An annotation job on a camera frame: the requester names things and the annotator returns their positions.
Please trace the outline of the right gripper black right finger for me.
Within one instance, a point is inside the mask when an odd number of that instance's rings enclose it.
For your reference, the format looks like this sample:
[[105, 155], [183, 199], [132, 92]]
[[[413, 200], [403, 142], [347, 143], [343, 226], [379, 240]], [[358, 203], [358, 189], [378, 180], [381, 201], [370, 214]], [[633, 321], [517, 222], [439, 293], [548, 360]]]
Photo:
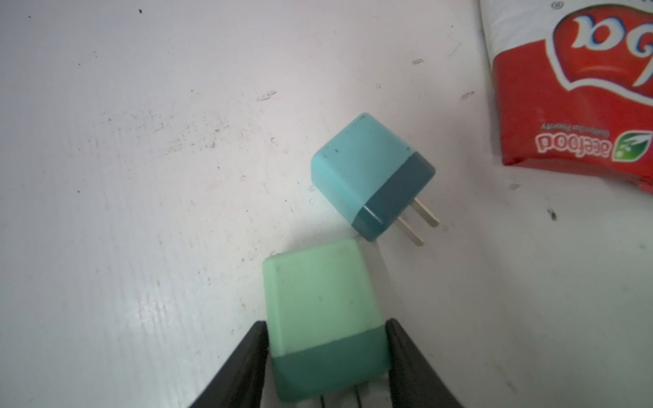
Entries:
[[462, 408], [397, 319], [386, 321], [392, 406]]

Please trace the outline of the green plug adapter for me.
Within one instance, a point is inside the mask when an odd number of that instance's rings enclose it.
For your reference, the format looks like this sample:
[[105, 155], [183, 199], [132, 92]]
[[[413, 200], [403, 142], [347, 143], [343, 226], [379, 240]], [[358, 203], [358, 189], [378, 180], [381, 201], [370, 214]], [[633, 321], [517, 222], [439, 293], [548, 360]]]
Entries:
[[389, 371], [385, 320], [357, 239], [267, 258], [263, 278], [281, 401], [331, 394]]

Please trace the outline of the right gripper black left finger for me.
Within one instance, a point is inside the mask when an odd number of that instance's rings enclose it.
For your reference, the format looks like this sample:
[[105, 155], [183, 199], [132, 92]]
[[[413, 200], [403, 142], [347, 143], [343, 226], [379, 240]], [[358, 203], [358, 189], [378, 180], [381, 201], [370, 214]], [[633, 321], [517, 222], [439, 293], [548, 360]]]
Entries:
[[267, 324], [265, 321], [255, 321], [190, 407], [259, 408], [268, 353]]

